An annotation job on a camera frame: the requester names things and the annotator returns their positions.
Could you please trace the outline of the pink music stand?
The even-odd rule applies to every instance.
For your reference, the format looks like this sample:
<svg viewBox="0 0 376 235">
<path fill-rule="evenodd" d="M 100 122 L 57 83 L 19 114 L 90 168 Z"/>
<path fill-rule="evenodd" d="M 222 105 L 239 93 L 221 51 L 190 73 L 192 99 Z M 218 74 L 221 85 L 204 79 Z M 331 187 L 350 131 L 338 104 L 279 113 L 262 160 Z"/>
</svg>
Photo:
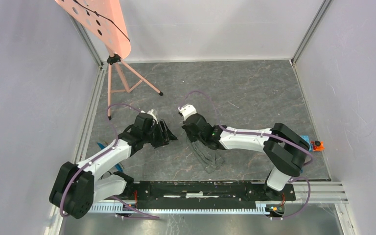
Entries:
<svg viewBox="0 0 376 235">
<path fill-rule="evenodd" d="M 111 95 L 113 93 L 130 93 L 141 83 L 145 83 L 158 95 L 163 92 L 150 83 L 144 76 L 134 70 L 126 61 L 131 52 L 131 43 L 128 36 L 122 8 L 118 0 L 57 0 L 56 3 L 62 7 L 70 16 L 95 35 L 106 47 L 109 57 L 107 58 L 107 117 L 111 118 Z M 121 65 L 139 78 L 139 81 L 132 87 L 129 86 Z M 112 69 L 116 68 L 122 81 L 124 89 L 112 90 Z"/>
</svg>

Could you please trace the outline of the grey cloth napkin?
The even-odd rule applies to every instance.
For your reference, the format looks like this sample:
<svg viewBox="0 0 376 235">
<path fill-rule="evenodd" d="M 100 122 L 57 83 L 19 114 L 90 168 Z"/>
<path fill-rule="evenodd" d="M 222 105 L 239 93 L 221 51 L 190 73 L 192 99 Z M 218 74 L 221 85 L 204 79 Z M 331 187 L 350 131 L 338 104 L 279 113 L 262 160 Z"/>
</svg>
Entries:
<svg viewBox="0 0 376 235">
<path fill-rule="evenodd" d="M 208 174 L 219 170 L 225 163 L 224 158 L 217 150 L 209 149 L 200 141 L 190 142 L 189 146 L 203 169 Z"/>
</svg>

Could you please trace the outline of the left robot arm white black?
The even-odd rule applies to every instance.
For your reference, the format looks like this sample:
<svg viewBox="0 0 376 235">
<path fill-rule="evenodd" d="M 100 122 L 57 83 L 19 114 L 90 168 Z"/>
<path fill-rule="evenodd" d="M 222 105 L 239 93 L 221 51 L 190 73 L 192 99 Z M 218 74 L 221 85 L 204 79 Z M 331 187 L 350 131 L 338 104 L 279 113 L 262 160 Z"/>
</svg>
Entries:
<svg viewBox="0 0 376 235">
<path fill-rule="evenodd" d="M 49 202 L 59 208 L 62 217 L 80 219 L 99 201 L 129 199 L 137 192 L 134 179 L 123 172 L 108 177 L 104 174 L 145 144 L 158 148 L 175 140 L 177 137 L 163 119 L 157 119 L 152 112 L 141 112 L 133 124 L 92 157 L 77 164 L 65 162 L 56 176 Z"/>
</svg>

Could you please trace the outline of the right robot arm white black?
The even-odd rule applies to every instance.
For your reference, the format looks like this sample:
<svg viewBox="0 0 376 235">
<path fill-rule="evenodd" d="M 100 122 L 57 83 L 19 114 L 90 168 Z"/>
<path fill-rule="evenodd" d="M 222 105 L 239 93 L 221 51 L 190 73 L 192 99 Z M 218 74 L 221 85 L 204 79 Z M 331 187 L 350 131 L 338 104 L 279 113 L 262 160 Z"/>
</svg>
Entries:
<svg viewBox="0 0 376 235">
<path fill-rule="evenodd" d="M 183 116 L 183 126 L 191 142 L 200 142 L 213 150 L 243 149 L 266 154 L 274 165 L 269 173 L 263 194 L 270 200 L 282 195 L 290 179 L 299 177 L 311 160 L 310 145 L 283 123 L 261 130 L 236 129 L 209 124 L 200 114 Z"/>
</svg>

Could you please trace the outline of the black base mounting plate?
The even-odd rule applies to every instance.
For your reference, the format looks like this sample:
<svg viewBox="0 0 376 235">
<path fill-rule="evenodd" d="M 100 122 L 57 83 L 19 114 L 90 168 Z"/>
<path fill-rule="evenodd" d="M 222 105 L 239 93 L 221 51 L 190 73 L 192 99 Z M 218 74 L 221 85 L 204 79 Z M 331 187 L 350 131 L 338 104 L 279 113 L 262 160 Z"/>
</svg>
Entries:
<svg viewBox="0 0 376 235">
<path fill-rule="evenodd" d="M 277 192 L 260 181 L 140 181 L 118 195 L 137 209 L 252 209 L 256 202 L 295 201 L 292 184 Z"/>
</svg>

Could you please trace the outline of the orange toy piece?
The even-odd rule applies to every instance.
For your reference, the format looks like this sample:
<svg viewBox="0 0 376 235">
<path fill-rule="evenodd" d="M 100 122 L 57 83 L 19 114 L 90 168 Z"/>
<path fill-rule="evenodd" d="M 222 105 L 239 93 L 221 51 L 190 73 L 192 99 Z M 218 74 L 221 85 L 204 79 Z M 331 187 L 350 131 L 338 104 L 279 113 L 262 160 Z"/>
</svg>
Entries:
<svg viewBox="0 0 376 235">
<path fill-rule="evenodd" d="M 312 151 L 320 152 L 325 149 L 323 141 L 311 141 Z"/>
</svg>

